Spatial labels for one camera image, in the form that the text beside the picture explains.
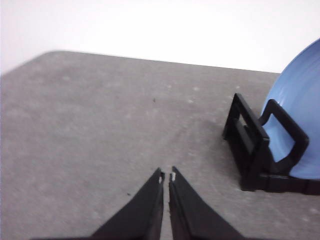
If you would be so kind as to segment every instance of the gray table surface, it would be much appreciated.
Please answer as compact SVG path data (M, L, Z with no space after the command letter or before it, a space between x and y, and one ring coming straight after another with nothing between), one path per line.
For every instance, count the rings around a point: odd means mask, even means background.
M320 198L244 192L221 134L278 74L55 51L1 78L1 239L89 236L175 165L247 237L319 239ZM161 239L172 239L168 175Z

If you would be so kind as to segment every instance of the white wall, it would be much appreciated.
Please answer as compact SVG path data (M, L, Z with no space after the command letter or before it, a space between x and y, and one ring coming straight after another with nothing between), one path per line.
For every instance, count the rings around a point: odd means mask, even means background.
M1 73L53 50L281 72L320 0L2 0Z

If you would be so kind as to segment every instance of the black plate holder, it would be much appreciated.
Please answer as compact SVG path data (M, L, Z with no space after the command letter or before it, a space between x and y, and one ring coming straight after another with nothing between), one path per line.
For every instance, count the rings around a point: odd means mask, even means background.
M290 153L278 162L269 149L270 138L262 127L271 114L294 140ZM309 144L309 138L289 114L274 100L267 102L260 118L257 118L241 94L233 97L223 137L228 141L234 160L241 174L243 191L297 192L320 195L320 180L289 176Z

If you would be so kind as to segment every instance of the black plastic frame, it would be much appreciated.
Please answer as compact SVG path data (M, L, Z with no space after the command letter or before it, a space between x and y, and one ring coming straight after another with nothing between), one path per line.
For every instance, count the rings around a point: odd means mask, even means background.
M278 162L273 159L269 149L270 138L262 127L271 114L295 141L290 153ZM234 94L222 135L229 143L241 174L242 190L320 195L320 180L289 176L307 149L309 138L274 99L268 101L262 116L257 118L242 95Z

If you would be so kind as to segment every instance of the blue plate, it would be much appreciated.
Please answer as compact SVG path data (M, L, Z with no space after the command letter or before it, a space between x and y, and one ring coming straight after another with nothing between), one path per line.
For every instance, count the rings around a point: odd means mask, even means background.
M309 146L290 175L320 179L320 39L303 50L284 69L264 102L275 99L309 136ZM294 141L271 116L263 126L276 162L288 155Z

